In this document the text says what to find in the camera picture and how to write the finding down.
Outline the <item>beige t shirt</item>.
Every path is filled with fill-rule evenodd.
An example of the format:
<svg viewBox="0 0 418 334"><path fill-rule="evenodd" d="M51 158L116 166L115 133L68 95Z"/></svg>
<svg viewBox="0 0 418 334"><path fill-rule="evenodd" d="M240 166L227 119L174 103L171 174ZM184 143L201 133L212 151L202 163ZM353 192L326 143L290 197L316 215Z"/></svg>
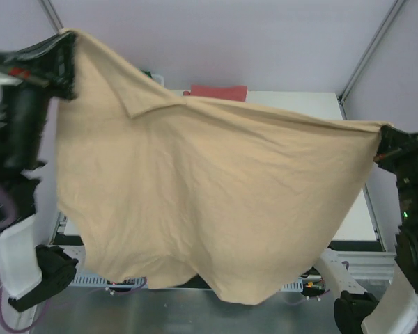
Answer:
<svg viewBox="0 0 418 334"><path fill-rule="evenodd" d="M76 36L56 182L88 270L151 289L201 276L221 300L256 305L315 264L368 178L382 122L179 96Z"/></svg>

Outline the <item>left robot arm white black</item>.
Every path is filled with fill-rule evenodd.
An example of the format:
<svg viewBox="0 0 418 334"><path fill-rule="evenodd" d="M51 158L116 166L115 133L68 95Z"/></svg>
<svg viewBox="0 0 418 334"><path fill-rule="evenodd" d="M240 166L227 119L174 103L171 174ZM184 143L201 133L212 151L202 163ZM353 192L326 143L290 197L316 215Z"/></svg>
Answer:
<svg viewBox="0 0 418 334"><path fill-rule="evenodd" d="M38 154L52 98L75 93L73 32L53 35L18 51L0 51L0 324L13 332L1 306L17 312L46 304L75 278L77 259L59 246L37 244Z"/></svg>

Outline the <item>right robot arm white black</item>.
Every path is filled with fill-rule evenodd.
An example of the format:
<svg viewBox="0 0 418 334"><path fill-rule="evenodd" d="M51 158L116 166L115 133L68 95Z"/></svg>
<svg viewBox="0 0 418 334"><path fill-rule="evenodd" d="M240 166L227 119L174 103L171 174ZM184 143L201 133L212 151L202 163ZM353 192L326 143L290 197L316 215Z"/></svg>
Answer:
<svg viewBox="0 0 418 334"><path fill-rule="evenodd" d="M418 132L382 127L374 161L396 176L398 189L401 225L391 285L377 300L331 249L302 254L300 268L325 279L336 298L334 320L341 333L418 333Z"/></svg>

